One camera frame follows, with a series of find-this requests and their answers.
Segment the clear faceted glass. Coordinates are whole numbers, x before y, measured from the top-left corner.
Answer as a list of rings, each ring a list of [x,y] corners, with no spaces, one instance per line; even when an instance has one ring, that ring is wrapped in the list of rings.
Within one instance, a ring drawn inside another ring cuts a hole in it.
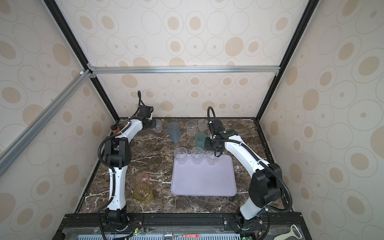
[[[185,148],[177,148],[174,151],[175,161],[180,165],[183,165],[187,162],[187,155],[188,150]]]
[[[163,123],[161,120],[158,120],[158,119],[154,119],[155,121],[155,127],[153,128],[153,131],[155,133],[161,133],[162,130],[163,130]]]
[[[205,151],[202,148],[193,148],[191,150],[192,161],[195,165],[199,165],[203,162]]]
[[[206,161],[209,165],[213,166],[218,162],[218,157],[215,155],[215,151],[207,151],[206,156]]]

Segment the lavender plastic tray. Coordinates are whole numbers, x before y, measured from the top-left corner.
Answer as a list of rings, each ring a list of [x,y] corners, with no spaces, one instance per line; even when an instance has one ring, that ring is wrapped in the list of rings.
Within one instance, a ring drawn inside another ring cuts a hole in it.
[[[214,165],[204,157],[199,165],[193,163],[191,155],[186,162],[174,161],[171,193],[176,196],[233,197],[237,194],[233,160],[222,155]]]

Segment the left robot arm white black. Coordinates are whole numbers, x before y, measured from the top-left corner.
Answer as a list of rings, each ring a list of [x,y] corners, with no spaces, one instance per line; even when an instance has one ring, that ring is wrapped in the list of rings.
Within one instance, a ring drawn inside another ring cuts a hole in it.
[[[99,147],[99,160],[108,167],[110,176],[109,200],[102,207],[106,209],[104,216],[109,224],[120,228],[128,224],[125,181],[128,165],[132,160],[130,142],[139,131],[154,129],[156,124],[156,120],[151,117],[135,117],[121,130],[114,126],[115,134],[103,140]]]

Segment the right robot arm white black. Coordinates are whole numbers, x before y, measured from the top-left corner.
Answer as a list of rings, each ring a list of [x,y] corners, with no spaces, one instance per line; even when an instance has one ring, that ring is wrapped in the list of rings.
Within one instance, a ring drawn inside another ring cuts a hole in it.
[[[205,148],[215,154],[221,154],[227,150],[248,171],[251,177],[249,198],[240,207],[244,220],[259,217],[268,204],[276,201],[285,193],[280,167],[263,160],[240,136],[233,135],[228,139],[220,139],[218,136],[206,138]]]

